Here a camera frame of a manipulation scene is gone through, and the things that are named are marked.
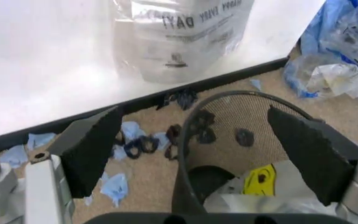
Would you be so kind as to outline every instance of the mesh basket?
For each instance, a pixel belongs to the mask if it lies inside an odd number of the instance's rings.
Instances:
[[[173,212],[205,213],[203,200],[229,179],[247,170],[287,159],[267,120],[271,105],[298,117],[312,118],[282,99],[250,91],[220,93],[193,110],[179,139]],[[213,117],[213,122],[200,128],[200,114],[205,113]],[[199,133],[206,128],[214,135],[209,144],[200,140]],[[241,144],[236,138],[238,130],[253,134],[251,144]]]

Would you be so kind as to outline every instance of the black foam pad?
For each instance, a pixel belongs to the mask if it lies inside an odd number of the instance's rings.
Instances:
[[[340,202],[354,174],[354,167],[332,146],[322,132],[302,119],[275,107],[268,122],[303,180],[325,206]]]
[[[61,152],[60,158],[73,198],[92,194],[110,157],[115,136],[121,128],[122,113],[113,109],[89,119],[81,120],[81,125],[68,127],[70,130],[62,133],[65,135],[63,140],[57,142],[62,145],[53,147],[63,149],[63,146],[70,146]]]

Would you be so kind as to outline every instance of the white surface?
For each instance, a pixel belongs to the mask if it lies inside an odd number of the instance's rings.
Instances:
[[[28,164],[25,170],[25,223],[63,224],[62,206],[57,192],[52,160]]]
[[[200,79],[286,57],[324,0],[256,0],[241,46]],[[108,0],[0,0],[0,135],[177,85],[117,74]]]

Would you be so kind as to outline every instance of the black wire mesh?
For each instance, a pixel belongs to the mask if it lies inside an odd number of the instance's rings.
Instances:
[[[182,129],[185,137],[181,151],[186,153],[186,170],[213,165],[234,175],[242,175],[249,169],[287,159],[267,120],[270,105],[298,117],[311,118],[299,108],[259,92],[226,92],[201,102]],[[199,143],[198,134],[190,130],[190,126],[197,122],[199,114],[205,110],[215,115],[214,123],[208,127],[216,140],[210,144]],[[255,141],[251,147],[241,146],[236,141],[238,128],[254,134]]]

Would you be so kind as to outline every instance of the yellow label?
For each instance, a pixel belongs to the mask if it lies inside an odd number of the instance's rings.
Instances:
[[[254,169],[245,179],[243,194],[245,195],[275,195],[276,171],[273,165]]]

